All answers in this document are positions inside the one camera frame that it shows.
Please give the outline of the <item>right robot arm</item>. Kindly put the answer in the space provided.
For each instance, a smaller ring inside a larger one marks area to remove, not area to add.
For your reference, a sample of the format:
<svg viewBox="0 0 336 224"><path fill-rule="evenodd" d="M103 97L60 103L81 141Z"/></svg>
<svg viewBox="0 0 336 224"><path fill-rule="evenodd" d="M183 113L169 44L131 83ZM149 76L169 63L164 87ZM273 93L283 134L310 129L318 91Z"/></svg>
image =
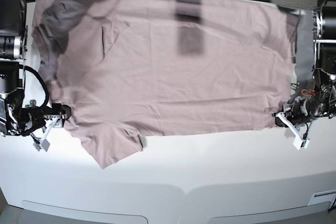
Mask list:
<svg viewBox="0 0 336 224"><path fill-rule="evenodd" d="M27 51L26 0L1 0L1 136L28 136L47 120L63 125L71 116L67 105L48 106L47 86L36 70L25 64ZM45 100L40 106L23 107L26 73L41 84Z"/></svg>

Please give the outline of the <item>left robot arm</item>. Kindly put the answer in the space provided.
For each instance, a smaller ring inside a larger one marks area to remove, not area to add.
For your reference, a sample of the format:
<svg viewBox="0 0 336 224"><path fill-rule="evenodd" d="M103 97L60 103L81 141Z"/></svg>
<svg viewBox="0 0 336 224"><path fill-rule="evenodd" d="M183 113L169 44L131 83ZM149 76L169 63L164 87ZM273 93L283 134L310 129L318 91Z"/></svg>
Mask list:
<svg viewBox="0 0 336 224"><path fill-rule="evenodd" d="M294 126L335 117L335 7L328 6L328 2L335 0L318 0L313 10L314 87L308 92L301 90L300 97L274 114L279 127L287 127L281 115Z"/></svg>

